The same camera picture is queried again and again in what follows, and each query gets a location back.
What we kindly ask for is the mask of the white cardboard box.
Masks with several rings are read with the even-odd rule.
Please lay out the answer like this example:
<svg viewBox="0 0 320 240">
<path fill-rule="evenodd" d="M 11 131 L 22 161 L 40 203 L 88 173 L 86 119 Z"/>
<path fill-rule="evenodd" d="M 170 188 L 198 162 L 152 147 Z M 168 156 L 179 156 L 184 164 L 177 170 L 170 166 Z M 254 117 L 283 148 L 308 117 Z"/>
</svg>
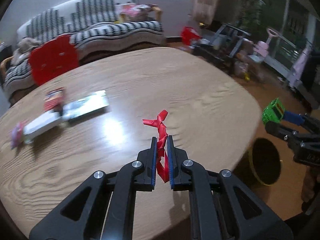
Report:
<svg viewBox="0 0 320 240">
<path fill-rule="evenodd" d="M 63 122 L 59 112 L 49 110 L 25 125 L 23 128 L 23 140 L 26 144 L 31 143 L 36 137 L 58 126 Z"/>
</svg>

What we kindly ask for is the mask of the pink cushion on sofa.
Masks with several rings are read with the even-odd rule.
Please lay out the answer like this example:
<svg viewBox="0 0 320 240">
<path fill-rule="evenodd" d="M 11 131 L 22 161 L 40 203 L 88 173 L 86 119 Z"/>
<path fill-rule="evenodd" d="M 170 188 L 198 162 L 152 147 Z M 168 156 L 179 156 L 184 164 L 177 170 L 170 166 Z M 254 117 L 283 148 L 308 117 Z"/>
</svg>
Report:
<svg viewBox="0 0 320 240">
<path fill-rule="evenodd" d="M 119 22 L 142 22 L 149 20 L 149 13 L 153 12 L 158 6 L 155 4 L 124 3 L 116 4 L 116 13 Z"/>
</svg>

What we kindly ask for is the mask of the green silver packet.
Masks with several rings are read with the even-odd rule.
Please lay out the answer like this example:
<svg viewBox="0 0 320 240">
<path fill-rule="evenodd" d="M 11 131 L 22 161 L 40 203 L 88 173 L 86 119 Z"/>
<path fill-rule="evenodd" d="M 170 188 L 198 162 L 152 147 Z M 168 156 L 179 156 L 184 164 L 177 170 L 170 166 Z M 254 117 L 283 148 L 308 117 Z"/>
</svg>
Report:
<svg viewBox="0 0 320 240">
<path fill-rule="evenodd" d="M 109 105 L 106 90 L 99 90 L 64 105 L 62 117 L 64 121 L 75 121 L 95 113 L 104 112 Z"/>
</svg>

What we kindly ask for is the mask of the red bear-shaped chair back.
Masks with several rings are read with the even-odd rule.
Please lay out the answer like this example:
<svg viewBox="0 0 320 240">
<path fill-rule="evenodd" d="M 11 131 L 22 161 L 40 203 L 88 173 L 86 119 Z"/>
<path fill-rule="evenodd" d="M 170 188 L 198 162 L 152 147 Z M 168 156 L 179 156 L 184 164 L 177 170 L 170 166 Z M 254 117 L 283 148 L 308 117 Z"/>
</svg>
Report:
<svg viewBox="0 0 320 240">
<path fill-rule="evenodd" d="M 28 62 L 38 86 L 79 66 L 78 54 L 70 38 L 70 35 L 61 35 L 31 52 Z"/>
</svg>

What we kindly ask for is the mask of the black white striped sofa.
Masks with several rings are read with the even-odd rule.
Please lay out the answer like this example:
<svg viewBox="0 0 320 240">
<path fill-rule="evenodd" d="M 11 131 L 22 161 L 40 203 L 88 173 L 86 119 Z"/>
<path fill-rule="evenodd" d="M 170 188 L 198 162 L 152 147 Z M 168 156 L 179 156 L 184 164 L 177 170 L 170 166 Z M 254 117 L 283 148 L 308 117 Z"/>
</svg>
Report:
<svg viewBox="0 0 320 240">
<path fill-rule="evenodd" d="M 17 29 L 17 40 L 33 38 L 45 44 L 69 35 L 79 59 L 96 51 L 122 51 L 141 43 L 160 46 L 164 43 L 161 22 L 120 19 L 120 9 L 136 5 L 137 0 L 70 0 L 52 7 Z"/>
</svg>

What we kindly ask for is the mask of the dark red snack packet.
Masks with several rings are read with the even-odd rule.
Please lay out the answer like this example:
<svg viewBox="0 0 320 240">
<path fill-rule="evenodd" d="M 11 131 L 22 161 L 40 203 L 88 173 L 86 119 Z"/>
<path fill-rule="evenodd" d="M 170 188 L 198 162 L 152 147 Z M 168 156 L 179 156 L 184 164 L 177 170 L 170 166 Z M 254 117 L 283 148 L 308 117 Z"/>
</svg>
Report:
<svg viewBox="0 0 320 240">
<path fill-rule="evenodd" d="M 65 88 L 60 87 L 49 91 L 44 97 L 44 111 L 54 110 L 60 112 L 65 103 Z"/>
</svg>

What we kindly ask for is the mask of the purple plush toy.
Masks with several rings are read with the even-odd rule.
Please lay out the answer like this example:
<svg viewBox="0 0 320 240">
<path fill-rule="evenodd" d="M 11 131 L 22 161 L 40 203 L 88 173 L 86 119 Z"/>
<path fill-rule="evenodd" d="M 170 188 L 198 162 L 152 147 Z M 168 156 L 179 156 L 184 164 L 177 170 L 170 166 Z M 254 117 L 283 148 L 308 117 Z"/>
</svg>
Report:
<svg viewBox="0 0 320 240">
<path fill-rule="evenodd" d="M 24 142 L 24 127 L 25 121 L 19 122 L 16 126 L 12 129 L 11 132 L 11 148 L 17 148 Z"/>
</svg>

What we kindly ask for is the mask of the green toy car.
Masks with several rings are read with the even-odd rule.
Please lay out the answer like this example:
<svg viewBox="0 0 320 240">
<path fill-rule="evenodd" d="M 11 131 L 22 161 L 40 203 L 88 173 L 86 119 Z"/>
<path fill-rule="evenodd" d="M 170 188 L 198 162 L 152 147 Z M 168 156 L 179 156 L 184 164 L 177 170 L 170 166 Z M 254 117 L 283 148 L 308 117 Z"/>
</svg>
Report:
<svg viewBox="0 0 320 240">
<path fill-rule="evenodd" d="M 262 112 L 261 118 L 263 124 L 266 125 L 269 121 L 280 123 L 283 119 L 284 112 L 285 107 L 279 98 L 272 100 Z"/>
</svg>

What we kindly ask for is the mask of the black yellow trash bin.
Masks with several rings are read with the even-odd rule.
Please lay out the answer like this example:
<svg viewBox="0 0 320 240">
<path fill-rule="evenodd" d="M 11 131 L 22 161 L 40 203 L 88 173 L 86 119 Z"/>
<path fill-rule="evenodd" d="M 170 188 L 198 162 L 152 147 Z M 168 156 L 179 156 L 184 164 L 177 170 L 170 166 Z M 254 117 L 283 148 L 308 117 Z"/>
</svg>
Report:
<svg viewBox="0 0 320 240">
<path fill-rule="evenodd" d="M 277 182 L 281 174 L 281 159 L 270 140 L 255 139 L 247 153 L 251 172 L 258 183 L 271 186 Z"/>
</svg>

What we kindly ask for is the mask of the black metal rack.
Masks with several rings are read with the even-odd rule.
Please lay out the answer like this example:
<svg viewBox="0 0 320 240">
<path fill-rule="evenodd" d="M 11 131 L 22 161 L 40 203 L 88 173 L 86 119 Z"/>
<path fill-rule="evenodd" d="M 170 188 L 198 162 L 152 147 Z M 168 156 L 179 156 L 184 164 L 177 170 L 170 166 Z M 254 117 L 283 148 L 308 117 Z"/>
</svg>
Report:
<svg viewBox="0 0 320 240">
<path fill-rule="evenodd" d="M 216 67 L 228 66 L 234 62 L 245 38 L 250 36 L 251 33 L 223 23 L 216 32 L 204 30 L 202 37 L 192 43 L 192 54 L 202 57 Z"/>
</svg>

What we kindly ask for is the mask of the beige plush on sofa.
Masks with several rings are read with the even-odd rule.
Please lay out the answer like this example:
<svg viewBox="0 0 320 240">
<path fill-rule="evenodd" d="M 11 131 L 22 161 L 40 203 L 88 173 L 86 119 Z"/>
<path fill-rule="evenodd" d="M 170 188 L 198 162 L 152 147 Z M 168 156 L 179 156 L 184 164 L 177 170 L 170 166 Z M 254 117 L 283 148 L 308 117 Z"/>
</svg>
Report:
<svg viewBox="0 0 320 240">
<path fill-rule="evenodd" d="M 11 65 L 17 66 L 21 64 L 24 60 L 29 58 L 31 51 L 40 47 L 42 42 L 32 38 L 25 37 L 19 43 L 17 49 L 13 52 L 13 56 L 11 59 Z"/>
</svg>

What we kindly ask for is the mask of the beige patterned curtain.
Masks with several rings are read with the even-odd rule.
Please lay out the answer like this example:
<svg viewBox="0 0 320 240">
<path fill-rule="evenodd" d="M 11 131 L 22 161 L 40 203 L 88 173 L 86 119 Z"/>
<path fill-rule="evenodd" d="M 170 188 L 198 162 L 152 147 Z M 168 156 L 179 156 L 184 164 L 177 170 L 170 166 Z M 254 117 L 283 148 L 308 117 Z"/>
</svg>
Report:
<svg viewBox="0 0 320 240">
<path fill-rule="evenodd" d="M 193 19 L 199 23 L 210 25 L 216 12 L 217 4 L 218 0 L 194 0 Z"/>
</svg>

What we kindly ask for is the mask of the red ribbon strip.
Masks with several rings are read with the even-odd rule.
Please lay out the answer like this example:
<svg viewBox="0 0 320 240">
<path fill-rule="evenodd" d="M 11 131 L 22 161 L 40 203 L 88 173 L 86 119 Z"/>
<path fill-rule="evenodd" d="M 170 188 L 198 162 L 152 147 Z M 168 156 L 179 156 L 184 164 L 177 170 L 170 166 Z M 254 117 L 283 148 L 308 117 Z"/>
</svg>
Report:
<svg viewBox="0 0 320 240">
<path fill-rule="evenodd" d="M 156 119 L 143 119 L 144 125 L 155 127 L 158 131 L 158 140 L 156 146 L 156 170 L 164 183 L 169 181 L 169 161 L 168 155 L 165 151 L 168 134 L 167 127 L 163 123 L 167 115 L 168 112 L 163 110 L 157 115 Z"/>
</svg>

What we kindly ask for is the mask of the pink toy ride-on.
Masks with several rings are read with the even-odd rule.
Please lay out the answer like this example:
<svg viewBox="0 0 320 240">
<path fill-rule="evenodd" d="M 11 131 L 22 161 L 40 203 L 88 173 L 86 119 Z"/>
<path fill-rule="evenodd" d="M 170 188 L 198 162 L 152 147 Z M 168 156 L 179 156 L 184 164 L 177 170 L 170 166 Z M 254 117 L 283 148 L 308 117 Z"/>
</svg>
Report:
<svg viewBox="0 0 320 240">
<path fill-rule="evenodd" d="M 253 54 L 248 57 L 255 63 L 262 63 L 268 55 L 269 44 L 272 38 L 278 38 L 279 33 L 271 28 L 266 29 L 268 38 L 266 42 L 259 41 L 253 48 Z"/>
</svg>

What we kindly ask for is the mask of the red bag on floor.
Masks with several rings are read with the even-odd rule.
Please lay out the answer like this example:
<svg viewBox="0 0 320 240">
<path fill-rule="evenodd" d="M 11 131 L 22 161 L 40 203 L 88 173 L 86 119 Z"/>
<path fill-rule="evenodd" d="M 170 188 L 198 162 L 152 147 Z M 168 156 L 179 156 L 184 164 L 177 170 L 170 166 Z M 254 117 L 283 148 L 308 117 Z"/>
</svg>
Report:
<svg viewBox="0 0 320 240">
<path fill-rule="evenodd" d="M 201 37 L 199 33 L 192 27 L 185 26 L 181 32 L 182 43 L 189 46 L 193 41 L 199 40 Z"/>
</svg>

